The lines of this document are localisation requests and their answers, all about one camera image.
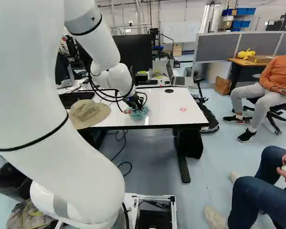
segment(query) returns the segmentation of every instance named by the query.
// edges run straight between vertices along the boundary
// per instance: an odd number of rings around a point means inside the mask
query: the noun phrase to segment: black sneaker
[[[234,123],[237,123],[237,124],[240,124],[240,125],[244,125],[245,124],[245,119],[243,117],[243,119],[238,119],[236,118],[236,115],[234,116],[228,116],[228,117],[223,117],[223,120],[225,122],[234,122]]]
[[[255,137],[255,135],[256,135],[256,131],[254,133],[252,133],[252,132],[250,132],[249,128],[247,128],[246,131],[238,137],[238,140],[240,142],[248,142],[253,137]]]

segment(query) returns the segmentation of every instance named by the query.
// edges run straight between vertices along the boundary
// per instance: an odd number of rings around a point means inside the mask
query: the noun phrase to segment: gray pants
[[[286,103],[286,95],[271,92],[260,83],[238,87],[231,92],[232,105],[237,113],[243,112],[242,99],[261,97],[255,104],[255,111],[251,122],[252,128],[257,129],[264,121],[271,106]]]

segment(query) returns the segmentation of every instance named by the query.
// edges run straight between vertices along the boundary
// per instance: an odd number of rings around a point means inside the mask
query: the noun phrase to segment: person
[[[231,92],[235,115],[223,120],[244,125],[242,99],[256,97],[261,98],[255,104],[251,127],[238,137],[240,142],[247,142],[256,135],[271,106],[286,103],[286,55],[275,57],[262,72],[258,83],[238,87]]]
[[[262,152],[259,169],[254,177],[240,177],[231,173],[234,182],[232,210],[226,221],[210,206],[204,208],[206,220],[211,229],[250,229],[259,211],[268,214],[277,229],[286,229],[286,188],[274,184],[286,172],[281,169],[285,164],[286,150],[268,146]]]

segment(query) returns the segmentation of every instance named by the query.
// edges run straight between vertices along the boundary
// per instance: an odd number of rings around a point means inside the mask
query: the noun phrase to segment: jeans
[[[229,229],[250,229],[259,210],[269,215],[277,229],[286,229],[286,188],[274,186],[280,178],[276,168],[282,166],[283,155],[286,150],[282,148],[266,147],[255,177],[235,181]]]

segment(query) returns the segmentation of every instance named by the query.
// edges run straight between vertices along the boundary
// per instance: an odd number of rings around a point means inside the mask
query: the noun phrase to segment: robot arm
[[[121,209],[124,179],[78,134],[57,96],[54,69],[64,18],[93,57],[92,73],[112,72],[108,85],[116,83],[122,93],[122,86],[129,88],[129,72],[119,67],[117,48],[92,0],[0,0],[0,154],[41,185],[34,186],[40,195],[33,198],[35,204],[40,198],[44,213],[69,218],[78,228],[109,229]],[[63,214],[55,211],[58,202]]]
[[[90,72],[102,88],[115,88],[124,101],[134,109],[142,109],[127,66],[120,62],[120,54],[92,0],[65,0],[65,27],[92,57]]]

